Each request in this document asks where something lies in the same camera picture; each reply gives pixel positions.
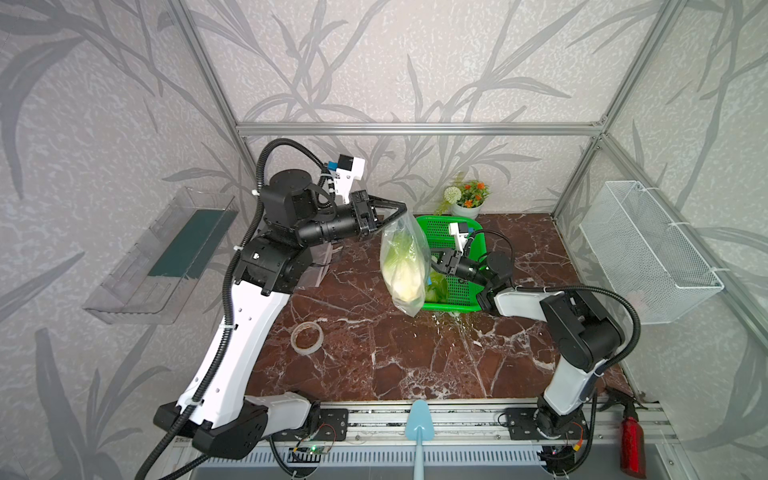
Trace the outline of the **chinese cabbage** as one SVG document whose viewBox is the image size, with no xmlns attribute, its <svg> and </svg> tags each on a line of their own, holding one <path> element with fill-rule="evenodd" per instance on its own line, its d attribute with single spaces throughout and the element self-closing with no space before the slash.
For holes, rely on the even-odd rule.
<svg viewBox="0 0 768 480">
<path fill-rule="evenodd" d="M 447 277 L 432 270 L 427 280 L 425 289 L 425 302 L 443 304 L 449 297 L 449 285 Z"/>
<path fill-rule="evenodd" d="M 412 234 L 397 231 L 384 241 L 381 273 L 394 301 L 409 305 L 423 302 L 425 258 Z"/>
</svg>

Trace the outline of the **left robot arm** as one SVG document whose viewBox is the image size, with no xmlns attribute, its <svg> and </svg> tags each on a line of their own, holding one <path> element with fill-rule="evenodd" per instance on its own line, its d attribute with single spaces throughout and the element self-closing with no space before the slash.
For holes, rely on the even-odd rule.
<svg viewBox="0 0 768 480">
<path fill-rule="evenodd" d="M 136 474 L 144 479 L 178 436 L 200 456 L 170 473 L 177 479 L 210 458 L 242 459 L 284 432 L 310 436 L 320 402 L 301 392 L 246 393 L 253 368 L 280 312 L 305 272 L 312 248 L 348 238 L 367 240 L 401 218 L 405 203 L 352 190 L 364 168 L 342 155 L 323 163 L 299 142 L 278 138 L 256 162 L 257 209 L 235 248 L 222 285 L 223 318 L 193 380 L 175 402 L 158 407 L 165 434 Z"/>
</svg>

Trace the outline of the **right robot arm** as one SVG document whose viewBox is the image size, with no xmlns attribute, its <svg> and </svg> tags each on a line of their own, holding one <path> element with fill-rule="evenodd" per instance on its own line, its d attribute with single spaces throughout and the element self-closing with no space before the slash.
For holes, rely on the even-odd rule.
<svg viewBox="0 0 768 480">
<path fill-rule="evenodd" d="M 626 358 L 641 337 L 634 306 L 596 286 L 523 287 L 513 281 L 512 254 L 469 257 L 480 231 L 455 232 L 453 248 L 433 248 L 432 268 L 481 287 L 476 301 L 497 317 L 524 317 L 546 324 L 560 360 L 537 401 L 534 421 L 545 438 L 557 439 L 595 393 L 597 379 Z"/>
</svg>

